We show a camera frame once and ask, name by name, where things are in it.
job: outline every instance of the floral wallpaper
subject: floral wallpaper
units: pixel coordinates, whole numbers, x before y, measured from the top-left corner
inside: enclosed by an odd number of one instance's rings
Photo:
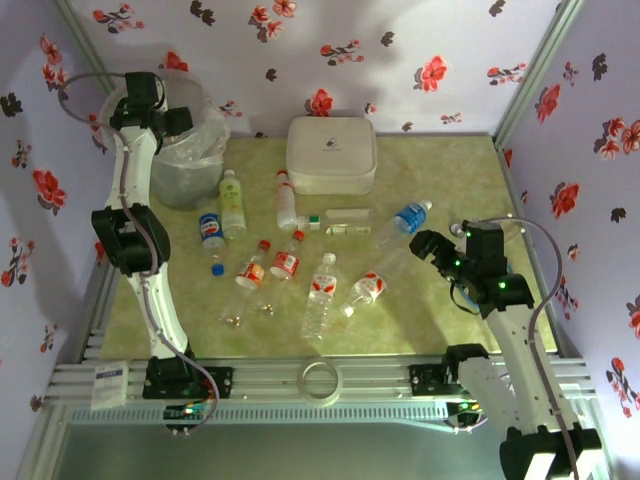
[[[68,0],[109,70],[192,72],[235,135],[301,115],[380,133],[494,132],[558,0]],[[544,99],[542,117],[552,109]]]
[[[525,214],[565,254],[553,307],[587,360],[621,479],[640,478],[640,96],[636,48],[618,39],[636,35],[639,17],[636,0],[585,2],[501,146]],[[533,241],[551,284],[555,257]]]
[[[86,69],[48,2],[0,0],[0,22],[11,46],[0,69],[0,411],[11,412],[0,415],[10,432],[0,478],[9,480],[56,360],[71,361],[99,253],[90,212],[104,205],[113,158],[99,131],[58,105],[62,83]],[[90,81],[63,93],[87,116],[104,100]]]

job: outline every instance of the small white box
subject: small white box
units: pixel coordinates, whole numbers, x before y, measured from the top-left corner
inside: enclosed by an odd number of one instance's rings
[[[287,170],[296,193],[369,193],[377,165],[376,135],[365,118],[298,117],[289,126]]]

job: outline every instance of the clear plastic bag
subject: clear plastic bag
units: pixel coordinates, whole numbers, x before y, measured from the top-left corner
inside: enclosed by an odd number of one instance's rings
[[[169,207],[193,208],[204,196],[217,193],[229,126],[193,75],[169,69],[157,73],[164,82],[169,108],[189,107],[193,128],[164,139],[151,165],[151,193]],[[124,96],[124,86],[109,95],[100,112],[102,122],[109,123]],[[113,135],[105,137],[105,145],[114,151]]]

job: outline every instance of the water bottle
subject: water bottle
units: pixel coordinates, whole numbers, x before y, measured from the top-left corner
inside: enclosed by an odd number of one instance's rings
[[[303,338],[322,339],[327,326],[327,312],[338,284],[333,271],[335,263],[336,256],[333,253],[325,253],[322,263],[313,274],[307,308],[302,320]]]
[[[370,208],[333,208],[323,215],[300,215],[298,230],[321,231],[327,235],[368,235],[373,227]]]
[[[413,202],[396,213],[376,234],[375,243],[381,250],[406,247],[409,236],[418,231],[431,208],[429,200]]]
[[[247,223],[242,209],[242,187],[233,170],[224,172],[220,182],[222,203],[222,233],[228,239],[240,238],[247,232]]]
[[[385,256],[373,270],[369,270],[358,280],[349,293],[349,299],[340,307],[345,317],[353,315],[357,308],[374,303],[387,291],[389,284],[405,273],[412,259],[408,249],[397,248]]]
[[[281,230],[295,230],[298,226],[296,198],[289,183],[289,176],[286,170],[280,170],[278,172],[276,203],[278,205],[278,228]]]
[[[235,277],[234,288],[230,298],[219,317],[219,320],[232,327],[240,326],[242,315],[249,301],[249,297],[258,289],[264,277],[264,265],[267,252],[271,244],[260,240],[258,250],[246,262]]]
[[[258,299],[258,309],[266,315],[273,316],[280,298],[289,281],[296,274],[299,260],[300,244],[304,240],[304,233],[299,230],[293,232],[286,247],[276,253],[273,265],[269,269],[274,278],[270,279],[263,295]]]

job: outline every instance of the cable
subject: cable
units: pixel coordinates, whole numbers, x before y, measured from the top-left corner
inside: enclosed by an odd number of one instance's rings
[[[542,313],[542,310],[544,309],[544,307],[547,306],[547,304],[553,299],[556,292],[560,288],[560,282],[562,280],[562,253],[560,252],[560,247],[558,247],[558,244],[553,239],[549,231],[537,222],[534,222],[532,220],[527,220],[525,218],[520,218],[520,217],[498,217],[498,218],[491,218],[483,221],[484,222],[501,222],[505,220],[521,222],[521,223],[525,223],[527,225],[536,227],[542,233],[544,233],[544,235],[549,239],[549,242],[551,243],[551,246],[553,247],[553,250],[556,254],[556,260],[558,262],[558,273],[556,275],[556,281],[553,285],[553,288],[549,292],[549,294],[542,299],[540,304],[533,311],[533,315],[531,315],[531,320],[529,321],[529,328],[527,333],[529,337],[528,341],[529,341],[529,348],[531,349],[531,355],[533,356],[533,360],[536,363],[538,373],[540,374],[540,378],[542,379],[542,384],[544,385],[544,389],[549,397],[549,403],[551,404],[551,408],[553,410],[553,413],[555,414],[556,421],[558,422],[558,426],[560,427],[560,431],[562,432],[562,438],[564,439],[564,444],[567,449],[567,454],[569,455],[569,462],[571,464],[571,469],[573,470],[573,475],[574,475],[573,478],[574,480],[579,480],[578,459],[576,456],[576,450],[573,446],[573,442],[571,441],[571,437],[569,436],[569,429],[567,428],[567,424],[565,423],[564,418],[562,417],[562,410],[560,408],[560,404],[558,403],[558,400],[556,399],[553,393],[553,387],[551,386],[549,377],[547,376],[547,373],[544,370],[544,365],[542,364],[542,359],[540,358],[540,354],[538,353],[538,350],[536,348],[536,341],[535,341],[536,340],[535,339],[536,323],[538,321],[538,317],[540,316],[540,313]]]
[[[155,77],[157,79],[159,79],[160,83],[162,84],[162,79],[155,73],[153,73],[153,75],[155,75]],[[148,274],[141,273],[140,274],[140,279],[142,280],[142,292],[143,292],[142,297],[143,297],[143,300],[144,300],[144,305],[145,305],[145,310],[146,310],[147,317],[149,318],[149,322],[151,323],[151,326],[152,326],[153,330],[157,333],[158,338],[160,339],[160,341],[169,350],[171,350],[171,352],[175,356],[177,356],[183,362],[188,363],[189,365],[191,365],[192,367],[197,369],[200,373],[202,373],[204,375],[204,377],[207,379],[207,381],[211,384],[211,388],[213,389],[214,394],[215,394],[215,401],[214,401],[211,409],[202,418],[200,423],[198,423],[196,426],[194,426],[191,429],[191,431],[193,432],[193,431],[197,430],[198,428],[200,428],[205,423],[207,423],[207,421],[209,421],[209,419],[215,413],[216,408],[218,406],[218,401],[220,399],[220,391],[218,390],[218,386],[216,385],[216,382],[213,380],[213,377],[211,376],[211,374],[202,365],[200,365],[198,362],[195,362],[195,361],[191,360],[189,357],[184,355],[176,347],[173,346],[173,344],[169,341],[169,339],[167,337],[165,337],[164,332],[162,331],[162,329],[160,328],[160,326],[156,322],[156,319],[153,316],[153,312],[151,310],[151,304],[150,304],[150,301],[149,301],[148,279],[149,279],[149,277],[151,277],[152,275],[154,275],[158,271],[158,251],[156,250],[155,244],[153,243],[153,240],[152,240],[151,236],[144,229],[144,227],[140,224],[140,222],[138,222],[138,220],[133,216],[133,214],[131,213],[131,210],[129,209],[129,206],[127,205],[127,203],[125,201],[125,193],[126,193],[125,192],[125,184],[126,184],[126,178],[127,178],[127,170],[129,168],[129,155],[130,155],[129,142],[127,141],[127,138],[122,134],[122,132],[120,132],[119,130],[116,130],[111,125],[107,125],[107,124],[101,123],[101,122],[91,121],[89,119],[82,118],[79,115],[76,115],[65,104],[65,98],[64,98],[65,89],[75,81],[81,80],[83,78],[91,78],[91,77],[119,77],[119,78],[124,78],[124,74],[122,74],[122,73],[105,72],[105,73],[82,73],[82,74],[79,74],[79,75],[75,75],[75,76],[69,78],[62,85],[60,85],[60,89],[58,90],[58,102],[60,103],[60,107],[62,108],[62,110],[64,110],[64,112],[67,115],[69,115],[71,118],[73,118],[73,119],[75,119],[75,120],[77,120],[79,122],[86,123],[86,124],[91,125],[91,126],[97,126],[97,127],[100,127],[100,128],[104,128],[104,129],[112,132],[122,142],[123,161],[122,161],[122,172],[120,173],[120,180],[119,180],[120,203],[122,205],[122,210],[123,210],[125,216],[131,222],[131,224],[134,226],[136,231],[138,233],[140,233],[140,235],[142,236],[142,238],[146,242],[147,246],[149,247],[149,250],[151,251],[151,269],[149,271],[150,273],[148,273]],[[163,88],[162,97],[163,97],[163,102],[164,102],[164,84],[163,84],[162,88]],[[189,431],[185,427],[184,435],[188,436],[188,434],[189,434]]]

